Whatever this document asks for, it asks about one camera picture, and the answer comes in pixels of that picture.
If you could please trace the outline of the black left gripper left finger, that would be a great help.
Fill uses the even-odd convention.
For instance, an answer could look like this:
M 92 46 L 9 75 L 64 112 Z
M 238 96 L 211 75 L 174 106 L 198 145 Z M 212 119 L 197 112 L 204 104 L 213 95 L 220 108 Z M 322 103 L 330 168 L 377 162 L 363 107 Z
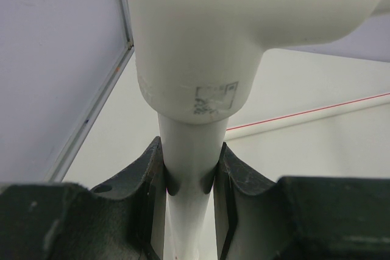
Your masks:
M 92 189 L 1 185 L 2 259 L 162 259 L 166 187 L 161 141 Z

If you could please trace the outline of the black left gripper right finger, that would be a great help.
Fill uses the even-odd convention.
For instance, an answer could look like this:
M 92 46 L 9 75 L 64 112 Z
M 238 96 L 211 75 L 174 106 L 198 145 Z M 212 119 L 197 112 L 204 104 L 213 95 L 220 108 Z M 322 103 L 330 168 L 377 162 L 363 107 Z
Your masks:
M 271 181 L 223 145 L 214 217 L 219 259 L 388 259 L 389 180 Z

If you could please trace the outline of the white PVC pipe frame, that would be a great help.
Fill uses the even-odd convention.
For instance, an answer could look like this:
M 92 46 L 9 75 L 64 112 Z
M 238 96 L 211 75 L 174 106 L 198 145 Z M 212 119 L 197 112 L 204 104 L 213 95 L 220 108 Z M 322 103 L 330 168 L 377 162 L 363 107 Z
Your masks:
M 197 259 L 227 123 L 264 52 L 339 40 L 381 0 L 127 1 L 138 83 L 158 114 L 174 256 Z

